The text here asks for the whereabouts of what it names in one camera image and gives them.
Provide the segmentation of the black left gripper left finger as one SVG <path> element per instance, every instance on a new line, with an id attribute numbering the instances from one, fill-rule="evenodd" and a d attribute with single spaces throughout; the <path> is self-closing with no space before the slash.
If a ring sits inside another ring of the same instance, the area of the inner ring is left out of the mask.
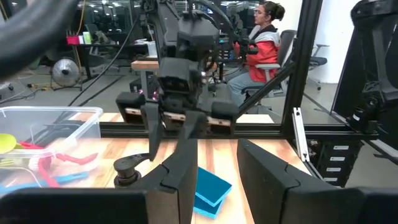
<path id="1" fill-rule="evenodd" d="M 146 175 L 148 224 L 191 224 L 197 169 L 197 140 L 185 139 Z"/>

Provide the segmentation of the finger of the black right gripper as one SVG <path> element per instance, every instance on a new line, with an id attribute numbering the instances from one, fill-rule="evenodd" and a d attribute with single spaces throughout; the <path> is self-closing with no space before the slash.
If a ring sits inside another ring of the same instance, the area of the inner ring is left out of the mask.
<path id="1" fill-rule="evenodd" d="M 207 115 L 202 111 L 187 111 L 180 132 L 182 139 L 201 139 L 207 129 Z"/>
<path id="2" fill-rule="evenodd" d="M 159 104 L 146 103 L 141 107 L 141 115 L 149 133 L 149 160 L 153 161 L 157 155 L 164 132 Z"/>

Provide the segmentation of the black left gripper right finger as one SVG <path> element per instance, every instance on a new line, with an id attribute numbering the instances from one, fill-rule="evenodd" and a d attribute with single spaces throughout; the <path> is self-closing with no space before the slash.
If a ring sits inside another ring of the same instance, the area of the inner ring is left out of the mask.
<path id="1" fill-rule="evenodd" d="M 313 177 L 247 139 L 238 141 L 241 182 L 255 224 L 350 224 L 358 193 Z"/>

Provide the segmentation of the blue kitchen sponge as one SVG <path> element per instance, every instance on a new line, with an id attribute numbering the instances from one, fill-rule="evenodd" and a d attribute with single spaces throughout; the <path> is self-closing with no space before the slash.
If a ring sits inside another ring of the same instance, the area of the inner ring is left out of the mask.
<path id="1" fill-rule="evenodd" d="M 201 167 L 198 168 L 197 186 L 195 195 L 208 205 L 215 207 L 231 191 L 232 185 L 208 172 Z"/>
<path id="2" fill-rule="evenodd" d="M 204 200 L 200 199 L 199 197 L 195 197 L 193 211 L 197 214 L 203 215 L 210 219 L 216 219 L 222 206 L 224 204 L 224 199 L 216 204 L 214 207 L 206 203 Z"/>

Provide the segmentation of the red dish brush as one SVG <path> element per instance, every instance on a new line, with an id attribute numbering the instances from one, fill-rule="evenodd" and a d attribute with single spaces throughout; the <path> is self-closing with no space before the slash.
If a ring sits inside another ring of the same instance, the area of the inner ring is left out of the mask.
<path id="1" fill-rule="evenodd" d="M 94 154 L 90 154 L 89 156 L 83 157 L 83 158 L 77 158 L 77 157 L 73 157 L 67 154 L 56 154 L 55 157 L 57 159 L 60 159 L 61 161 L 65 162 L 65 161 L 69 161 L 72 163 L 76 163 L 80 166 L 88 164 L 92 161 L 94 161 L 98 156 L 98 153 L 94 153 Z"/>
<path id="2" fill-rule="evenodd" d="M 31 149 L 31 150 L 41 150 L 43 147 L 37 146 L 27 142 L 19 142 L 19 146 L 23 149 Z M 50 176 L 48 170 L 50 168 L 52 162 L 52 157 L 33 157 L 29 160 L 28 166 L 32 171 L 36 171 L 40 174 L 40 176 L 44 179 L 49 187 L 58 187 L 59 183 Z"/>

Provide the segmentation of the clear plastic tub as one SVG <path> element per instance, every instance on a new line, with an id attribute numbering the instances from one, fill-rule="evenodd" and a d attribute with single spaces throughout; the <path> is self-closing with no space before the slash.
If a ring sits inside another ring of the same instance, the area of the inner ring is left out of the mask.
<path id="1" fill-rule="evenodd" d="M 0 184 L 26 184 L 43 180 L 40 174 L 29 169 L 33 157 L 52 157 L 48 170 L 51 177 L 89 172 L 83 180 L 58 187 L 79 187 L 89 182 L 95 174 L 100 160 L 100 149 L 91 149 L 90 144 L 99 140 L 100 116 L 103 110 L 97 107 L 64 106 L 6 106 L 0 108 L 0 133 L 13 135 L 17 140 L 15 148 L 0 154 Z M 41 150 L 23 149 L 19 142 L 43 147 Z M 98 153 L 97 158 L 85 165 L 61 161 L 56 154 L 67 154 L 83 158 Z"/>

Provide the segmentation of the black box with white labels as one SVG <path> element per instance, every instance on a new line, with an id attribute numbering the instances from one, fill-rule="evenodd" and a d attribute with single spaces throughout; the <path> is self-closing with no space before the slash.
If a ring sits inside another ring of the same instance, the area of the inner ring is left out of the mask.
<path id="1" fill-rule="evenodd" d="M 325 182 L 344 187 L 362 146 L 361 141 L 310 141 L 310 161 Z"/>

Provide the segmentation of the wooden background table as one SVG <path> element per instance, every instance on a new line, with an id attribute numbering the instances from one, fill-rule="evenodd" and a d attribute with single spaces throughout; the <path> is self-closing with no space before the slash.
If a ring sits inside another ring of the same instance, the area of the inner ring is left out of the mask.
<path id="1" fill-rule="evenodd" d="M 156 60 L 135 60 L 131 63 L 132 70 L 139 72 L 141 77 L 142 92 L 149 98 L 146 72 L 158 72 L 159 64 Z"/>

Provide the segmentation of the person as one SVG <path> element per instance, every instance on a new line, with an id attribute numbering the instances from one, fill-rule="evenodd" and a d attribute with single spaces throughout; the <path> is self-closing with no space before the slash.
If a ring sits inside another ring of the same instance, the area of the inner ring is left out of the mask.
<path id="1" fill-rule="evenodd" d="M 281 38 L 277 28 L 272 24 L 276 19 L 282 20 L 285 9 L 272 1 L 261 2 L 254 14 L 256 26 L 249 34 L 258 49 L 255 55 L 247 55 L 246 63 L 227 72 L 225 81 L 231 100 L 237 106 L 245 101 L 242 94 L 244 88 L 250 86 L 264 86 L 275 77 L 276 70 L 270 70 L 268 74 L 256 66 L 259 64 L 277 63 Z"/>

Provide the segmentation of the grey office chair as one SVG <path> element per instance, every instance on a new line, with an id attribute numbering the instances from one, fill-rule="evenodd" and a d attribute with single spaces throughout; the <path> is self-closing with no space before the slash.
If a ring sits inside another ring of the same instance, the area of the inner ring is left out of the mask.
<path id="1" fill-rule="evenodd" d="M 318 53 L 320 51 L 321 48 L 327 48 L 329 47 L 329 45 L 326 44 L 315 44 L 314 49 L 315 52 L 312 54 L 312 56 L 310 57 L 310 65 L 308 68 L 308 71 L 312 71 L 315 68 L 325 65 L 327 64 L 328 60 L 325 57 L 319 57 Z M 308 81 L 311 81 L 312 83 L 314 83 L 317 86 L 317 90 L 320 91 L 322 88 L 322 84 L 320 83 L 320 80 L 314 79 L 310 76 L 307 77 Z"/>
<path id="2" fill-rule="evenodd" d="M 275 71 L 275 75 L 277 72 L 284 67 L 285 59 L 287 57 L 288 50 L 292 45 L 296 30 L 284 30 L 280 35 L 280 48 L 277 52 L 277 61 L 276 63 L 257 63 L 255 67 L 257 70 L 264 72 L 266 80 L 271 80 L 270 72 Z M 264 98 L 274 98 L 279 96 L 285 96 L 287 93 L 287 81 L 288 78 L 284 78 L 278 85 L 274 87 Z M 261 103 L 262 98 L 250 109 L 246 111 L 246 114 L 273 114 L 280 116 L 280 114 L 276 113 L 272 110 L 271 106 L 263 105 Z"/>

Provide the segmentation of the round metal floor fan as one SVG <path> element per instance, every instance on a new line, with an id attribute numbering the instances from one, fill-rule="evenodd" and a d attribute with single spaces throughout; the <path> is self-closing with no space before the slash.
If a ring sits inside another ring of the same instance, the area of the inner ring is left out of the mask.
<path id="1" fill-rule="evenodd" d="M 52 81 L 60 87 L 73 87 L 80 80 L 77 63 L 68 57 L 56 61 L 50 70 Z"/>

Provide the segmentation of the white metal bracket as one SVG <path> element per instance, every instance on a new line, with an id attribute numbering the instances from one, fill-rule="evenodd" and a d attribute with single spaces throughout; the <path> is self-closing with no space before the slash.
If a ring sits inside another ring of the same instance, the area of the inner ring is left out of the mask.
<path id="1" fill-rule="evenodd" d="M 307 138 L 305 135 L 305 128 L 300 108 L 293 108 L 292 119 L 294 125 L 296 148 L 298 150 L 299 158 L 302 162 L 309 162 L 310 157 L 307 145 Z"/>

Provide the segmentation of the black aluminium table frame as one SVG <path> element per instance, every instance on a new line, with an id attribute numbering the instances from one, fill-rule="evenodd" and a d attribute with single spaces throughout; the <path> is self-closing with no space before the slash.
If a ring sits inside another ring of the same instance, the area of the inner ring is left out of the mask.
<path id="1" fill-rule="evenodd" d="M 201 134 L 202 139 L 293 139 L 295 137 L 295 127 L 293 117 L 294 109 L 301 105 L 304 94 L 305 81 L 310 60 L 310 52 L 315 40 L 318 20 L 322 8 L 323 0 L 302 0 L 300 19 L 298 24 L 298 36 L 294 43 L 293 62 L 288 63 L 278 76 L 270 81 L 265 87 L 261 88 L 251 99 L 249 99 L 239 109 L 239 114 L 243 115 L 252 107 L 260 97 L 268 93 L 279 82 L 289 78 L 287 95 L 285 97 L 284 112 L 280 124 L 250 124 L 238 123 L 234 132 L 231 134 L 217 133 L 208 131 Z M 351 129 L 346 124 L 302 124 L 304 129 L 300 131 L 309 139 L 321 140 L 375 140 L 377 132 L 364 134 Z"/>

